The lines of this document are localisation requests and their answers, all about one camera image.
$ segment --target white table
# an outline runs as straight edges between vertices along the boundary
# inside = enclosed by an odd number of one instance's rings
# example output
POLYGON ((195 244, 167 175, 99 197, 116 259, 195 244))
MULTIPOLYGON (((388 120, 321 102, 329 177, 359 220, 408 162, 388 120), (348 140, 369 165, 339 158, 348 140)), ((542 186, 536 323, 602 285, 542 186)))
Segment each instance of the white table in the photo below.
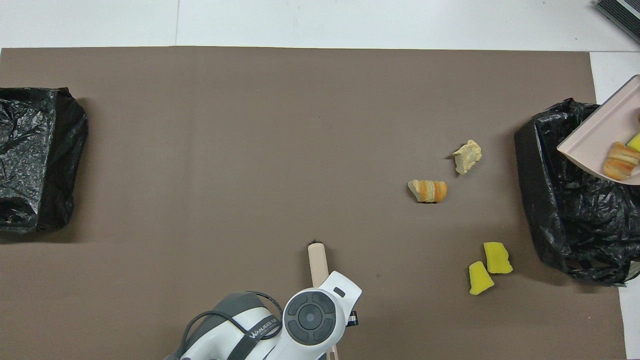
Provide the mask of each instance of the white table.
MULTIPOLYGON (((588 51, 598 103, 640 73, 640 45, 587 0, 1 0, 0 48, 273 46, 588 51)), ((640 358, 640 280, 620 289, 640 358)))

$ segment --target black garbage bag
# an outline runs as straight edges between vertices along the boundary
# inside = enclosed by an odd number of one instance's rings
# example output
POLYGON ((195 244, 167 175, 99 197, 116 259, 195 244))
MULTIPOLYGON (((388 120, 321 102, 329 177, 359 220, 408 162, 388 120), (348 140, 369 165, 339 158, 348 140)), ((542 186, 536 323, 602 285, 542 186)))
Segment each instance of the black garbage bag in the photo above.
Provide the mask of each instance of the black garbage bag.
POLYGON ((542 262, 621 286, 640 272, 640 186, 592 176, 556 149, 597 108, 567 99, 528 121, 515 133, 518 177, 542 262))
POLYGON ((0 88, 0 229, 59 229, 74 209, 88 134, 68 89, 0 88))

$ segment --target food scrap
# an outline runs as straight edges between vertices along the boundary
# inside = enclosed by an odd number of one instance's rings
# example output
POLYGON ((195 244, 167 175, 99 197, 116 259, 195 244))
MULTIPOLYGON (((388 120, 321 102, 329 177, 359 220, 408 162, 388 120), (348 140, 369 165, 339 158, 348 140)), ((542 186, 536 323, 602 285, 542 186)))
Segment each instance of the food scrap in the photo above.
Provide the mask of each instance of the food scrap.
POLYGON ((629 140, 627 147, 640 152, 640 134, 635 135, 631 140, 629 140))
POLYGON ((469 279, 471 282, 471 290, 469 290, 469 293, 471 295, 478 295, 495 285, 489 273, 486 272, 482 261, 476 261, 469 265, 469 279))
POLYGON ((409 189, 419 202, 440 202, 447 196, 447 183, 432 180, 411 180, 409 189))
POLYGON ((624 180, 631 175, 631 171, 638 165, 639 160, 640 153, 624 146, 621 142, 614 142, 604 162, 604 174, 611 179, 624 180))
POLYGON ((456 171, 466 174, 482 158, 482 149, 475 141, 469 140, 452 155, 456 160, 456 171))
POLYGON ((484 243, 486 267, 491 274, 508 274, 513 271, 509 263, 509 253, 504 244, 498 242, 484 243))

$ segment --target bread piece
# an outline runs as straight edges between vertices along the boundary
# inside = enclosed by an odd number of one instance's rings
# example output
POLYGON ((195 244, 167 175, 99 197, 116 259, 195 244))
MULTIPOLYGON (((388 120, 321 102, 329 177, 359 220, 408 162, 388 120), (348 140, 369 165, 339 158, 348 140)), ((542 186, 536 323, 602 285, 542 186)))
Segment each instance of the bread piece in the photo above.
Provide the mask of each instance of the bread piece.
POLYGON ((606 176, 615 180, 624 180, 631 175, 631 171, 638 166, 640 153, 624 146, 621 142, 614 142, 607 160, 603 165, 606 176))
POLYGON ((482 149, 475 141, 469 140, 452 155, 456 160, 456 171, 462 175, 466 174, 482 158, 482 149))
POLYGON ((432 180, 411 180, 409 189, 419 202, 440 202, 447 196, 447 183, 432 180))

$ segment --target yellow sponge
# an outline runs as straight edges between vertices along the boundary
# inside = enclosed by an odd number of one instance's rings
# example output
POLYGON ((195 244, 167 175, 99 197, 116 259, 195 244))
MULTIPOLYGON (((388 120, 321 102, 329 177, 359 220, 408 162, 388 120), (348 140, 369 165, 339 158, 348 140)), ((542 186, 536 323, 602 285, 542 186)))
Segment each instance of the yellow sponge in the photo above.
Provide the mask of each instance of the yellow sponge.
POLYGON ((635 135, 633 139, 629 140, 629 142, 627 143, 627 147, 640 152, 640 134, 635 135))
POLYGON ((508 274, 513 271, 509 263, 509 253, 502 243, 484 243, 486 267, 491 274, 508 274))
POLYGON ((469 290, 471 295, 478 295, 495 285, 489 273, 486 272, 482 261, 476 261, 469 265, 469 278, 471 280, 471 290, 469 290))

